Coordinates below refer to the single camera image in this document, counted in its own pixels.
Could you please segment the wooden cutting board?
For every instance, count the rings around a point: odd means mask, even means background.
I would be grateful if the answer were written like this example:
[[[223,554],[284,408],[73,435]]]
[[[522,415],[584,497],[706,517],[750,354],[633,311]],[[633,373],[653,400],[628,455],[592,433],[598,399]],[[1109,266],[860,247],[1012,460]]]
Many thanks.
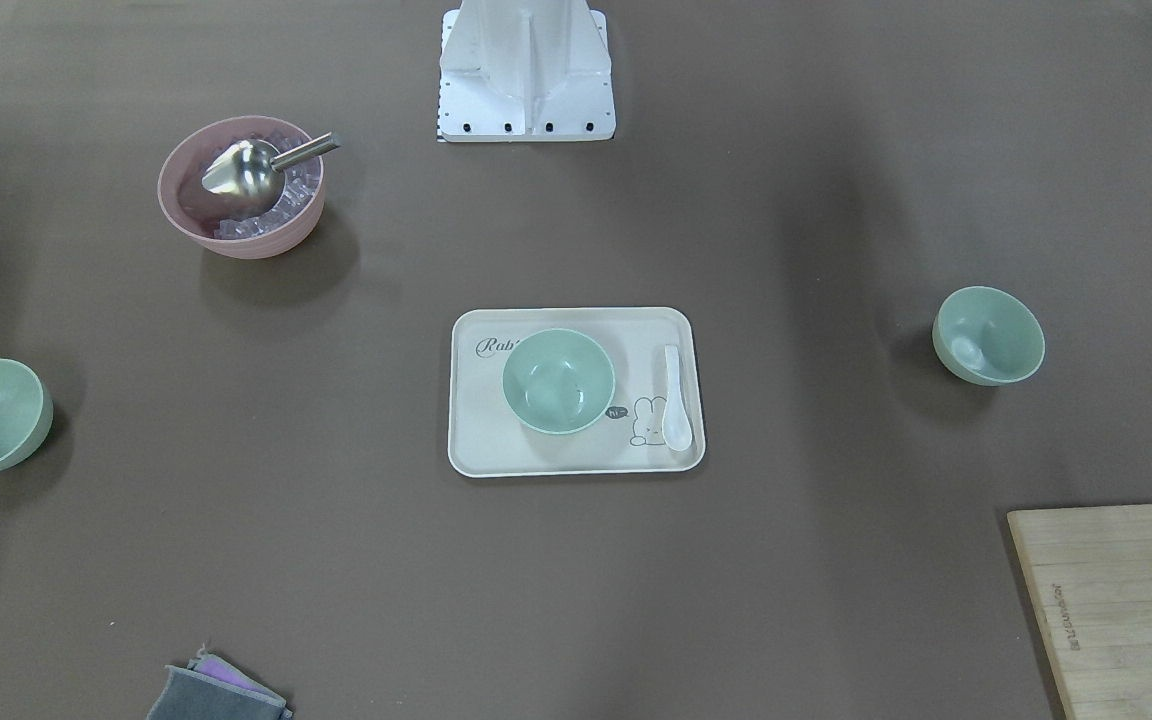
[[[1152,503],[1016,510],[1007,526],[1064,717],[1152,719]]]

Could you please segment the metal scoop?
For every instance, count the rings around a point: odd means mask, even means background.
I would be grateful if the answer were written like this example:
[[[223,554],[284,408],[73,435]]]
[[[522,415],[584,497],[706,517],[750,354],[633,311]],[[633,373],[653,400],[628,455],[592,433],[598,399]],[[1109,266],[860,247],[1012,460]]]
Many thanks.
[[[325,132],[283,152],[262,138],[238,141],[202,173],[200,187],[223,204],[229,217],[257,217],[273,209],[282,197],[285,170],[339,146],[338,132]]]

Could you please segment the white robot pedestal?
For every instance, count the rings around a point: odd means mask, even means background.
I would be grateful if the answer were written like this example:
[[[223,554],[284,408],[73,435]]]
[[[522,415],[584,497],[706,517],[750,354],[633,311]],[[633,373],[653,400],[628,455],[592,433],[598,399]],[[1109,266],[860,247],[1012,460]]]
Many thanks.
[[[585,1],[462,1],[444,14],[435,137],[611,141],[608,23]]]

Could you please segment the white ceramic spoon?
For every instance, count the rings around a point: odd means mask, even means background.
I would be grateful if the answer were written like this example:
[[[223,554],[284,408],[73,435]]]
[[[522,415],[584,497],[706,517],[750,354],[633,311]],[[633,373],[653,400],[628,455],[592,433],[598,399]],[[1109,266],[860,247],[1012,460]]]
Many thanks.
[[[670,450],[689,450],[692,445],[692,425],[685,411],[681,356],[676,344],[664,346],[664,361],[666,361],[664,441]]]

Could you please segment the green bowl on tray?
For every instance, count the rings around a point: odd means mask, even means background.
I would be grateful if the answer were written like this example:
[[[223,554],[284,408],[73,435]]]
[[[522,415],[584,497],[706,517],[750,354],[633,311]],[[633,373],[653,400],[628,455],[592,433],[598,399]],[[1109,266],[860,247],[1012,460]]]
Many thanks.
[[[521,340],[500,373],[506,404],[526,429],[567,435],[593,427],[616,392],[611,355],[589,334],[548,328]]]

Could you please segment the cream rabbit tray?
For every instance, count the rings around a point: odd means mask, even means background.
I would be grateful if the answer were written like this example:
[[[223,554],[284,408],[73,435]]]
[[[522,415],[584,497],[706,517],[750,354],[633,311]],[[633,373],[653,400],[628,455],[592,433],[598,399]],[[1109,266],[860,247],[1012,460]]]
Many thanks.
[[[447,455],[458,473],[664,473],[705,454],[680,310],[476,309],[453,324]]]

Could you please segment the grey folded cloth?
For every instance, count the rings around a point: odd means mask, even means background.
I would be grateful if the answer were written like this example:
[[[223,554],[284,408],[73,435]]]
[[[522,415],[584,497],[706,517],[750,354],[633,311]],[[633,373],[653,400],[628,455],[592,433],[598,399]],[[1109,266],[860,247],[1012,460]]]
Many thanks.
[[[291,719],[280,696],[238,666],[200,647],[184,666],[166,666],[162,692],[147,719]]]

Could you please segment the pink bowl with ice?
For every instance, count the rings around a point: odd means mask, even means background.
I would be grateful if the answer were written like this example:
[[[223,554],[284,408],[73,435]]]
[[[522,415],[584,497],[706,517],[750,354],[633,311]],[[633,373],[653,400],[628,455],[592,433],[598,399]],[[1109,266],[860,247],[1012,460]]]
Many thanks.
[[[339,143],[333,132],[314,138],[278,118],[217,120],[166,156],[157,200],[200,247],[227,258],[273,258],[320,222],[323,154]]]

